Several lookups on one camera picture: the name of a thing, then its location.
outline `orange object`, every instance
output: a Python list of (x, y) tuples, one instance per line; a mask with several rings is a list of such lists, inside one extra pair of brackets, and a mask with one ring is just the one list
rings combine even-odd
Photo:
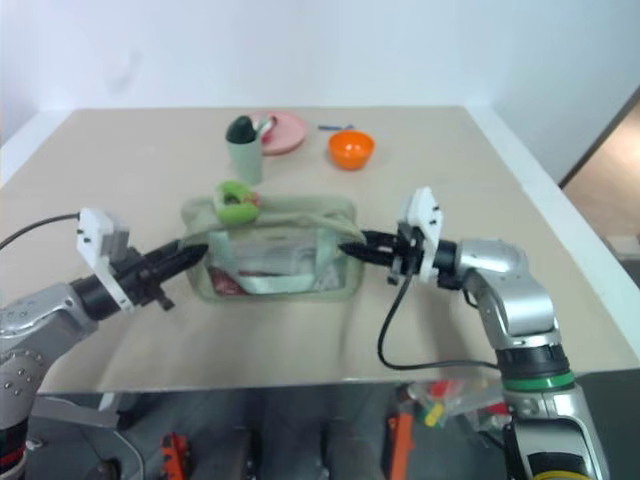
[(374, 147), (373, 138), (357, 130), (343, 130), (329, 138), (331, 160), (345, 170), (359, 170), (364, 167)]
[(164, 455), (164, 478), (168, 480), (187, 480), (187, 459), (189, 446), (187, 437), (169, 433), (162, 439), (162, 454)]
[(389, 480), (406, 480), (409, 469), (409, 453), (414, 448), (411, 438), (411, 426), (413, 415), (399, 413), (389, 419), (391, 429), (391, 462), (389, 468)]

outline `table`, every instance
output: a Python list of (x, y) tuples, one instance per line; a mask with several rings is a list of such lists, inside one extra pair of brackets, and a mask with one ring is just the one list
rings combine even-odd
[[(518, 181), (461, 107), (294, 109), (310, 126), (295, 152), (265, 160), (263, 194), (340, 194), (363, 228), (394, 231), (402, 202), (429, 185), (444, 212), (443, 238), (502, 238), (524, 248), (556, 306), (577, 371), (638, 366), (634, 354)], [(131, 227), (144, 252), (183, 234), (180, 206), (232, 178), (226, 126), (241, 109), (80, 110), (0, 189), (0, 237), (34, 220), (94, 206)], [(317, 124), (354, 124), (376, 152), (359, 172), (326, 157)], [(0, 255), (0, 285), (14, 299), (87, 275), (75, 229), (57, 224)], [(367, 266), (348, 302), (202, 303), (181, 275), (166, 284), (176, 307), (119, 314), (61, 358), (41, 392), (177, 390), (340, 381), (432, 379), (478, 370), (393, 372), (376, 339), (397, 290)], [(395, 362), (494, 360), (477, 312), (460, 294), (414, 284), (387, 336)]]

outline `white bracket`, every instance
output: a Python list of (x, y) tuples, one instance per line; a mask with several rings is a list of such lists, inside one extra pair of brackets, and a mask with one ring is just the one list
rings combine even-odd
[(425, 283), (435, 274), (433, 261), (440, 242), (442, 219), (442, 211), (429, 187), (416, 190), (400, 218), (401, 222), (419, 228), (424, 235), (424, 257), (418, 278)]
[(127, 312), (132, 311), (133, 303), (113, 277), (111, 268), (111, 262), (126, 258), (129, 228), (102, 210), (83, 208), (77, 233), (76, 247), (82, 258), (118, 306)]

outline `green bag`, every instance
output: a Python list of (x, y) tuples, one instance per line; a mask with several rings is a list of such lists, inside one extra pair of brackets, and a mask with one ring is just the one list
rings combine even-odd
[(338, 245), (364, 242), (356, 209), (334, 196), (267, 196), (253, 222), (220, 222), (212, 197), (182, 208), (184, 245), (207, 244), (187, 272), (206, 302), (265, 298), (346, 299), (360, 285), (362, 263)]

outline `pink plate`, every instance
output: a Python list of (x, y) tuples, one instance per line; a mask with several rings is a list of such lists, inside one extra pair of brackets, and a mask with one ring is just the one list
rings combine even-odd
[(264, 115), (276, 118), (276, 124), (262, 137), (263, 155), (282, 155), (289, 153), (304, 142), (307, 126), (297, 115), (283, 111), (254, 112), (249, 117), (254, 124)]

